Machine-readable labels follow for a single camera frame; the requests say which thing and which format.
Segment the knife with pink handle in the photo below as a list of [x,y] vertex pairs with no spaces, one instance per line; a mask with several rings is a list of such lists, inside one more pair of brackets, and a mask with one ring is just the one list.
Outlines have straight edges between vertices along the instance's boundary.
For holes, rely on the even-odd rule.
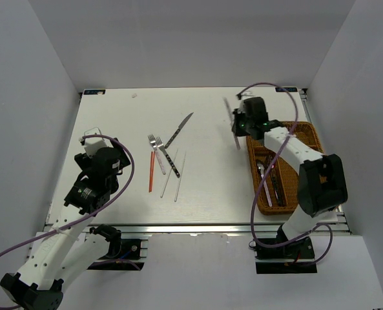
[[230,104],[229,104],[227,98],[225,98],[225,97],[223,97],[223,102],[224,102],[227,114],[229,116],[229,119],[230,119],[231,132],[233,134],[234,143],[236,145],[237,150],[240,150],[241,149],[240,142],[238,141],[238,138],[237,138],[236,134],[233,131],[234,118],[233,118],[233,113],[232,113]]

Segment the spoon with dark dotted handle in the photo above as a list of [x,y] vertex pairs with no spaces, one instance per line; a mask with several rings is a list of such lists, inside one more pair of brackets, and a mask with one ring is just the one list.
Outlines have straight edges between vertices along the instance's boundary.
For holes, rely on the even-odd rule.
[[283,196],[282,196],[282,192],[280,190],[280,186],[279,186],[279,182],[278,182],[278,178],[277,178],[277,174],[276,174],[275,165],[272,164],[272,159],[273,159],[273,156],[272,155],[268,155],[266,157],[266,164],[267,164],[268,167],[271,167],[271,171],[270,171],[269,175],[271,177],[271,181],[272,181],[273,189],[274,189],[274,195],[276,197],[278,206],[284,207],[285,206],[284,199],[283,199]]

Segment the fork with black dotted handle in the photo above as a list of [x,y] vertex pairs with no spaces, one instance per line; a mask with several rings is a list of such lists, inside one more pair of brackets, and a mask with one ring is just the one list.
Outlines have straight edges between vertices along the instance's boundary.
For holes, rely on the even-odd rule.
[[169,165],[171,166],[173,172],[175,173],[176,177],[177,178],[180,178],[180,172],[178,171],[178,169],[176,168],[172,158],[169,156],[168,152],[166,151],[165,149],[165,146],[161,140],[160,137],[156,136],[156,144],[157,144],[157,147],[162,151],[163,155],[165,156],[165,158],[167,159]]

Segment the knife with black handle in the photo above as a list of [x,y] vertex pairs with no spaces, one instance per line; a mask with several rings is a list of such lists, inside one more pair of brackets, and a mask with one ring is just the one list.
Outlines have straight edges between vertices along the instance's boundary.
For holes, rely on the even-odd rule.
[[176,129],[176,131],[174,132],[174,134],[170,137],[170,139],[168,140],[168,142],[166,142],[165,144],[165,148],[169,148],[169,146],[172,144],[172,142],[175,140],[175,138],[178,136],[178,134],[180,133],[180,131],[182,130],[182,128],[184,128],[185,124],[190,120],[190,118],[192,117],[194,113],[191,112],[189,115],[187,115],[183,121],[178,125],[178,128]]

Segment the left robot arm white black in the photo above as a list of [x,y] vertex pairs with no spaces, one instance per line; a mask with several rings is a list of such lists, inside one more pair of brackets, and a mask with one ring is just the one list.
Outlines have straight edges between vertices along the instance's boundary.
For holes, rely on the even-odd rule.
[[80,142],[85,151],[74,160],[81,172],[65,196],[56,223],[28,261],[1,279],[5,293],[23,309],[57,309],[66,288],[83,271],[121,250],[120,231],[105,224],[91,229],[90,237],[72,248],[95,215],[122,194],[118,176],[123,168],[134,165],[116,138],[93,134]]

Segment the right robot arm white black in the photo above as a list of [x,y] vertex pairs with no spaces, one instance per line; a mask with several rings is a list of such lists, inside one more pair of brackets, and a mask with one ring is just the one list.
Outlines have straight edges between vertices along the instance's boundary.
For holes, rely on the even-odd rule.
[[278,120],[270,120],[261,97],[239,94],[240,106],[233,116],[235,137],[249,136],[282,158],[298,174],[298,205],[279,227],[275,243],[269,248],[286,258],[292,257],[304,239],[316,228],[321,217],[348,199],[342,160],[336,154],[325,155],[301,142]]

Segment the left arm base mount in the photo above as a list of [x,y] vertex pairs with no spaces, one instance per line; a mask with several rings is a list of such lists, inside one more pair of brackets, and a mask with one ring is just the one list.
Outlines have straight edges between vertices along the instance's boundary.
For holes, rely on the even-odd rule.
[[88,237],[99,235],[105,239],[109,248],[87,269],[95,271],[140,271],[145,265],[148,243],[145,239],[123,236],[121,231],[109,225],[89,229]]

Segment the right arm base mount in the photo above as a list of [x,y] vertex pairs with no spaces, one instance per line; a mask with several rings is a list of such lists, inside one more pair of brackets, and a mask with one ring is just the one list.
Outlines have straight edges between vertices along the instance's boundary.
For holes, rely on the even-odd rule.
[[257,274],[315,274],[315,252],[306,236],[283,247],[266,248],[254,240],[249,248],[255,253]]

